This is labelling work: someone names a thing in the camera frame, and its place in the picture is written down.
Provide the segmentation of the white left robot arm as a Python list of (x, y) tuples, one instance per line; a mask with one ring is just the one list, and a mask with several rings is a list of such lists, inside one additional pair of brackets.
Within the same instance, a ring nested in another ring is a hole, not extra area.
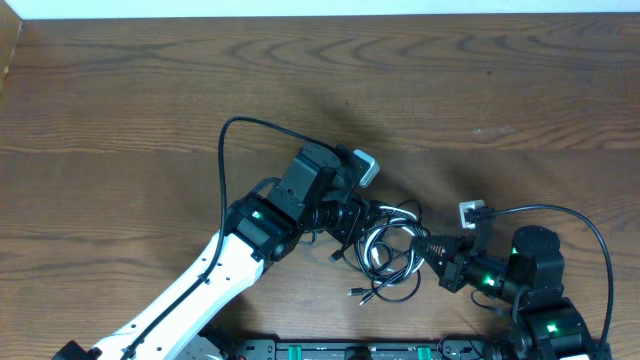
[(306, 233), (352, 241), (372, 214), (356, 194), (380, 166), (361, 150), (305, 144), (281, 178), (266, 178), (227, 207), (198, 260), (146, 309), (90, 349), (70, 341), (61, 359), (175, 359), (234, 297), (282, 260)]

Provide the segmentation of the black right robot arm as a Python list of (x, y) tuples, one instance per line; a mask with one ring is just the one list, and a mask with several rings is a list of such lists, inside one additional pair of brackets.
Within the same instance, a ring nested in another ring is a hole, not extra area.
[(510, 321), (508, 331), (486, 343), (484, 359), (610, 359), (574, 304), (563, 295), (565, 266), (558, 235), (541, 226), (516, 230), (502, 262), (487, 254), (479, 236), (416, 236), (412, 249), (455, 293), (469, 285), (511, 305), (492, 311)]

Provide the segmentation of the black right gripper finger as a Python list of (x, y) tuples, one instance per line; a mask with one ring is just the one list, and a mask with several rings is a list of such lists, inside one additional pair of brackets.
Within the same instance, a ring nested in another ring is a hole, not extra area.
[(464, 236), (434, 235), (414, 237), (411, 247), (419, 255), (455, 255), (473, 245), (473, 241)]
[(431, 267), (440, 280), (454, 280), (458, 272), (458, 265), (454, 258), (431, 250), (418, 250), (417, 253)]

